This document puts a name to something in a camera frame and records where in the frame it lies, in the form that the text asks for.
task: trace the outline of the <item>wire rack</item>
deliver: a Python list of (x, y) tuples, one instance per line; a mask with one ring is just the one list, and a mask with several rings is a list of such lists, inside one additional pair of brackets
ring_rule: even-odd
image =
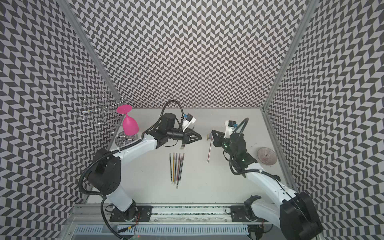
[[(116, 126), (116, 130), (112, 132), (112, 135), (115, 138), (115, 144), (119, 147), (125, 146), (130, 142), (137, 140), (137, 134), (133, 136), (126, 135), (124, 131), (117, 132), (119, 126), (122, 124), (122, 119), (125, 114), (118, 114), (116, 108), (121, 105), (128, 104), (125, 97), (121, 97), (117, 103), (112, 97), (112, 95), (105, 91), (101, 95), (101, 101), (95, 101), (92, 98), (85, 98), (80, 101), (80, 105), (84, 110), (76, 114), (76, 118), (81, 122), (86, 122), (87, 120), (91, 124), (108, 124)], [(111, 122), (111, 119), (117, 120), (114, 122), (119, 122), (118, 124)]]

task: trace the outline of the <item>patterned wallpaper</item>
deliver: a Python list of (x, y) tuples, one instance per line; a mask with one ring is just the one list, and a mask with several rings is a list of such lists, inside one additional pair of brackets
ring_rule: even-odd
[(384, 239), (383, 9), (320, 1), (268, 109), (327, 239)]
[(75, 118), (106, 86), (53, 0), (0, 2), (0, 89), (1, 239), (54, 238), (112, 129)]
[(134, 107), (262, 106), (308, 0), (69, 0)]

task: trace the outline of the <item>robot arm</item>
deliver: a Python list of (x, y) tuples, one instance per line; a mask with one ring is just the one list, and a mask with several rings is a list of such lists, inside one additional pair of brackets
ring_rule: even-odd
[(246, 118), (239, 125), (235, 121), (226, 121), (226, 130), (213, 130), (213, 145), (222, 147), (229, 154), (229, 166), (235, 175), (243, 175), (257, 184), (274, 204), (261, 200), (260, 196), (251, 196), (244, 202), (244, 211), (251, 221), (263, 218), (281, 229), (287, 240), (312, 239), (322, 232), (323, 227), (311, 197), (297, 193), (280, 182), (276, 175), (264, 171), (263, 167), (245, 148), (244, 134)]
[(101, 149), (95, 154), (84, 176), (99, 192), (88, 192), (82, 189), (83, 175), (79, 181), (80, 191), (83, 190), (85, 194), (96, 193), (109, 199), (119, 209), (120, 216), (128, 221), (136, 215), (136, 204), (120, 184), (122, 166), (146, 152), (161, 147), (169, 139), (181, 140), (182, 144), (189, 144), (202, 138), (200, 134), (188, 127), (196, 120), (192, 115), (182, 115), (179, 127), (174, 128), (176, 115), (163, 114), (163, 111), (159, 120), (144, 131), (140, 139), (111, 151)]

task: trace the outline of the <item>mounting plate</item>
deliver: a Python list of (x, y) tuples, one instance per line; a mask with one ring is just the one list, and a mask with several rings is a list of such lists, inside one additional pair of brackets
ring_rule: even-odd
[(229, 208), (231, 209), (232, 222), (253, 222), (246, 218), (244, 206), (232, 205)]
[[(139, 222), (149, 222), (149, 219), (151, 218), (153, 207), (152, 206), (136, 206), (136, 207), (137, 207), (138, 212), (140, 213)], [(119, 217), (119, 215), (116, 214), (116, 211), (117, 211), (117, 208), (114, 208), (112, 210), (112, 214), (111, 214), (111, 217), (109, 218), (109, 221), (110, 222), (127, 222), (123, 218)]]

